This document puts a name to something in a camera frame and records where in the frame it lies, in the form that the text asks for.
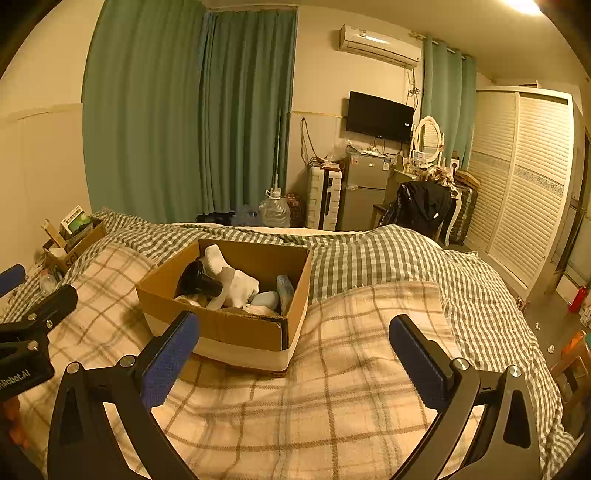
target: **screw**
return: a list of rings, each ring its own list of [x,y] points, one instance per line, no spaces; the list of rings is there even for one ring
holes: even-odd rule
[[[121,360],[119,360],[119,365],[123,368],[129,368],[134,366],[135,357],[133,355],[125,355]]]
[[[511,365],[511,366],[509,367],[509,373],[510,373],[510,374],[511,374],[513,377],[515,377],[515,378],[518,378],[518,377],[520,377],[520,376],[521,376],[521,368],[519,368],[519,367],[518,367],[518,366],[516,366],[516,365]]]
[[[468,360],[463,358],[455,358],[453,360],[453,366],[458,370],[468,370],[470,368],[470,363],[468,363]]]
[[[80,364],[78,362],[72,362],[70,365],[66,367],[66,372],[69,374],[75,374],[80,369]]]

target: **ceiling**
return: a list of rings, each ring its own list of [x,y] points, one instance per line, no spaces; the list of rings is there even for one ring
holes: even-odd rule
[[[520,14],[501,0],[209,0],[212,7],[248,4],[314,5],[355,12],[432,34],[476,57],[494,79],[545,79],[591,93],[579,59],[545,16]]]

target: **blue gripper pad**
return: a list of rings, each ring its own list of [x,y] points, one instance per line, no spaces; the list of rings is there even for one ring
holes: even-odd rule
[[[164,403],[178,374],[195,348],[199,340],[197,316],[185,313],[182,322],[175,321],[158,339],[164,337],[167,338],[141,379],[141,398],[148,410]]]
[[[438,366],[437,360],[428,351],[433,349],[429,343],[435,342],[425,339],[406,315],[394,317],[390,321],[388,333],[394,353],[402,363],[425,406],[437,411],[445,410],[449,403],[449,379],[446,378]],[[441,350],[441,353],[449,362],[445,352]]]

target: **wardrobe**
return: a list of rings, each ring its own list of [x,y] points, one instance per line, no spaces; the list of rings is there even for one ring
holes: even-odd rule
[[[583,121],[572,95],[526,87],[477,91],[468,171],[482,185],[465,244],[524,299],[554,272],[558,238],[570,229],[570,199],[580,190],[582,152]]]

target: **wall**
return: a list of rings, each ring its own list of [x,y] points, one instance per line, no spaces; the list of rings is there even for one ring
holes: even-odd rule
[[[82,104],[39,110],[0,121],[0,271],[29,267],[55,226],[76,206],[90,211],[82,161]]]
[[[300,122],[306,118],[316,154],[324,158],[335,151],[345,151],[347,140],[367,147],[374,139],[345,131],[343,117],[351,90],[368,93],[400,103],[408,99],[407,71],[400,66],[339,50],[340,29],[344,25],[364,28],[398,38],[417,46],[409,30],[375,18],[321,7],[300,7],[295,48],[294,90],[290,118],[290,142],[287,166],[287,191],[306,197],[307,172],[301,158]],[[423,85],[423,66],[415,68],[416,84]],[[408,104],[413,106],[414,99]],[[415,118],[419,118],[419,105]],[[382,149],[384,143],[378,140]],[[396,153],[397,142],[386,142],[386,149]]]
[[[0,79],[0,271],[28,267],[80,204],[90,209],[82,151],[82,82],[103,0],[63,0],[33,29]]]
[[[86,55],[104,0],[63,0],[33,29],[0,79],[0,118],[78,103]]]
[[[489,80],[482,73],[476,72],[476,89],[493,86],[493,81]]]

